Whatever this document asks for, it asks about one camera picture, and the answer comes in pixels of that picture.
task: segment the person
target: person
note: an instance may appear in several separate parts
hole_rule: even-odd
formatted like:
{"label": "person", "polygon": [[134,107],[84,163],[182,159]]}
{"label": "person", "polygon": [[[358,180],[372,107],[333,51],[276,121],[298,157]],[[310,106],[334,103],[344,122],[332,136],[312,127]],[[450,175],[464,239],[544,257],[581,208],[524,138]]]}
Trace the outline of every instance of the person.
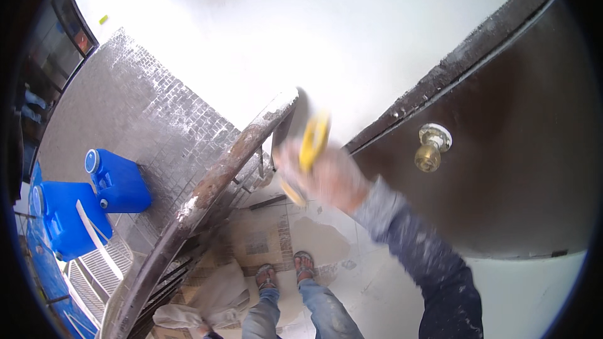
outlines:
{"label": "person", "polygon": [[[294,181],[310,196],[339,208],[363,226],[373,241],[389,245],[406,272],[421,288],[425,312],[418,337],[482,338],[481,299],[471,269],[433,226],[412,212],[404,195],[393,191],[379,176],[370,182],[342,149],[327,147],[312,170],[298,165],[299,140],[286,140],[274,152],[274,162],[284,179]],[[343,304],[327,288],[313,280],[310,254],[294,255],[297,286],[312,313],[317,339],[360,339],[363,335]],[[274,270],[264,265],[256,281],[260,301],[249,309],[242,324],[242,339],[278,339],[278,286]],[[200,328],[205,338],[221,338],[211,328]]]}
{"label": "person", "polygon": [[30,103],[36,104],[44,110],[50,110],[54,105],[54,101],[50,104],[47,104],[46,101],[44,101],[40,96],[30,91],[30,85],[25,83],[25,103],[21,106],[21,114],[24,117],[27,117],[33,120],[34,122],[41,124],[41,115],[34,112],[34,110],[27,106]]}

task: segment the ripped jeans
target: ripped jeans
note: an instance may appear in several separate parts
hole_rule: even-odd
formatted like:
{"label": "ripped jeans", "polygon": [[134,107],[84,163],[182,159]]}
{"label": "ripped jeans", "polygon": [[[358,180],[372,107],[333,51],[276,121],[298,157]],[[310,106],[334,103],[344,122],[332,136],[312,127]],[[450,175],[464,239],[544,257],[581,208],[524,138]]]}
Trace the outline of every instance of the ripped jeans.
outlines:
{"label": "ripped jeans", "polygon": [[[312,312],[316,339],[364,339],[343,304],[327,287],[317,284],[313,279],[304,279],[297,288],[304,305]],[[275,288],[260,291],[260,302],[249,309],[243,321],[242,339],[279,338],[276,335],[276,323],[280,317],[277,306],[279,296],[279,291]]]}

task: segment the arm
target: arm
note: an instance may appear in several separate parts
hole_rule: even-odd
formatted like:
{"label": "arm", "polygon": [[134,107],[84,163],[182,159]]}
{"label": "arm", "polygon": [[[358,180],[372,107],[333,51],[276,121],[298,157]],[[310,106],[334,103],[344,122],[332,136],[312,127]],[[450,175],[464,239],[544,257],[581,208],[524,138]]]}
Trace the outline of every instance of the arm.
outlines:
{"label": "arm", "polygon": [[351,216],[373,241],[386,243],[421,288],[425,313],[419,338],[482,338],[482,307],[471,269],[432,226],[413,215],[399,192],[379,177]]}
{"label": "arm", "polygon": [[482,338],[481,300],[471,269],[432,226],[412,213],[404,195],[381,177],[371,184],[340,148],[325,148],[310,172],[302,173],[299,149],[299,141],[287,140],[275,150],[279,173],[350,215],[373,241],[389,245],[425,299],[419,337]]}

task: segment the jeans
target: jeans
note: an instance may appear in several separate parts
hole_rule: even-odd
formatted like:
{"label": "jeans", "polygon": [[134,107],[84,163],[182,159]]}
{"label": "jeans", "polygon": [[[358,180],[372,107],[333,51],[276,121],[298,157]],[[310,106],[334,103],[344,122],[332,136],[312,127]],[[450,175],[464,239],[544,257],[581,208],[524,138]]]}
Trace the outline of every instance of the jeans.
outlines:
{"label": "jeans", "polygon": [[[327,287],[317,284],[313,279],[304,279],[297,288],[304,305],[312,312],[316,339],[364,339],[343,304]],[[279,339],[276,335],[276,323],[280,317],[277,306],[279,296],[275,288],[260,291],[260,302],[249,309],[243,321],[242,339]]]}
{"label": "jeans", "polygon": [[25,91],[25,104],[21,107],[21,114],[36,123],[41,123],[41,115],[36,114],[34,110],[27,106],[28,103],[34,103],[37,106],[40,106],[42,109],[46,109],[46,101],[44,101],[37,94],[32,93],[29,90]]}

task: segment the blue tarp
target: blue tarp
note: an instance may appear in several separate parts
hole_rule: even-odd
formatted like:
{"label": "blue tarp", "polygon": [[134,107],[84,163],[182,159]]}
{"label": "blue tarp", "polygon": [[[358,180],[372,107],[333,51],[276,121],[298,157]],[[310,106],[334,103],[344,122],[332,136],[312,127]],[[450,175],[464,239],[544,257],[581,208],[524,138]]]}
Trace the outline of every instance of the blue tarp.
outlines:
{"label": "blue tarp", "polygon": [[[36,161],[31,175],[29,196],[30,215],[35,215],[35,210],[31,203],[33,187],[39,185],[41,182],[40,163]],[[54,259],[54,253],[50,250],[49,238],[41,218],[30,218],[27,220],[25,237],[27,239],[27,247],[31,252],[35,272],[46,296],[49,299],[56,299],[69,294],[67,284],[65,284],[61,270]],[[94,339],[94,335],[97,332],[96,327],[75,304],[72,298],[56,302],[52,304],[52,308],[74,338]]]}

